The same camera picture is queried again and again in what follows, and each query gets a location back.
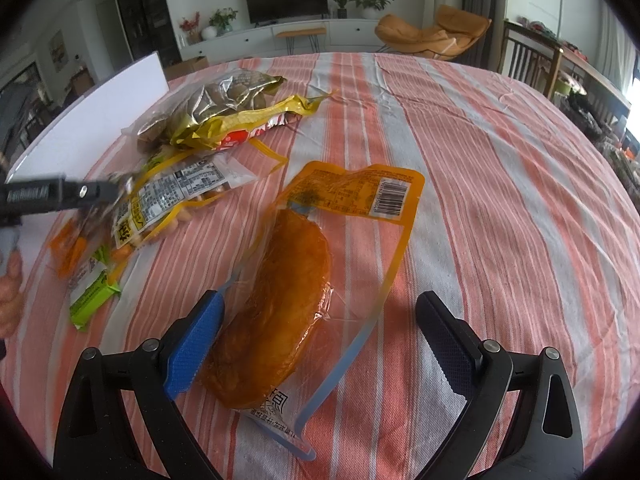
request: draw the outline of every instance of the potted plant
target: potted plant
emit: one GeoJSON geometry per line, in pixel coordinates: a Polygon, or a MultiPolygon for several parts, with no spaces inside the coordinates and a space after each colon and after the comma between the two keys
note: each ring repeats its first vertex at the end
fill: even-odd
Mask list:
{"type": "Polygon", "coordinates": [[[334,0],[338,4],[338,18],[344,19],[347,17],[346,5],[349,0],[334,0]]]}
{"type": "Polygon", "coordinates": [[[183,18],[180,22],[180,29],[187,34],[187,40],[189,44],[198,43],[200,38],[200,33],[198,32],[198,25],[200,24],[200,13],[196,12],[196,17],[193,20],[187,20],[183,18]]]}
{"type": "Polygon", "coordinates": [[[233,10],[231,7],[225,7],[224,9],[218,9],[213,13],[213,16],[209,20],[209,24],[212,27],[216,27],[218,29],[218,34],[222,35],[225,32],[231,32],[233,28],[231,27],[231,22],[238,15],[237,10],[233,10]]]}
{"type": "Polygon", "coordinates": [[[362,17],[366,20],[376,20],[380,16],[380,11],[385,10],[393,0],[351,0],[356,7],[362,6],[362,17]]]}

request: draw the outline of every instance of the brown meat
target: brown meat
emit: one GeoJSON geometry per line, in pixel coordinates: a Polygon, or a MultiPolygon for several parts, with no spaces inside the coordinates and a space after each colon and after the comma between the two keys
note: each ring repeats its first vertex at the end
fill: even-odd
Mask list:
{"type": "Polygon", "coordinates": [[[277,213],[254,288],[209,351],[202,383],[228,408],[257,408],[295,370],[330,296],[329,245],[315,223],[277,213]]]}

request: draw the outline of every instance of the brown leather chair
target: brown leather chair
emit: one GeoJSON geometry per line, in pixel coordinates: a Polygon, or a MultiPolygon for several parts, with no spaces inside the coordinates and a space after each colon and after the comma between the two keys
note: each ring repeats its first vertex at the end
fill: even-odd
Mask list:
{"type": "Polygon", "coordinates": [[[378,22],[376,35],[387,47],[402,54],[449,60],[472,47],[490,25],[488,18],[442,5],[433,27],[420,29],[388,14],[378,22]]]}

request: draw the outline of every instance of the green snack package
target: green snack package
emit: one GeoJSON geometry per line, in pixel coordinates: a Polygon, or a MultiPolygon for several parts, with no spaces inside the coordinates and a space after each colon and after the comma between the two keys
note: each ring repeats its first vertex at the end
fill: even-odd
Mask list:
{"type": "Polygon", "coordinates": [[[71,322],[78,330],[85,328],[89,319],[111,296],[120,292],[117,283],[108,283],[107,249],[98,248],[71,278],[69,300],[71,322]]]}

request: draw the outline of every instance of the framed picture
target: framed picture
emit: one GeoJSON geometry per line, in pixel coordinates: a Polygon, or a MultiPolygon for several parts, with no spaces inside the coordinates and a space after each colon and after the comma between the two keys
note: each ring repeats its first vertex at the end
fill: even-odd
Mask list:
{"type": "Polygon", "coordinates": [[[69,61],[66,54],[65,39],[62,37],[61,30],[57,31],[49,41],[49,53],[56,72],[60,72],[62,67],[69,61]]]}

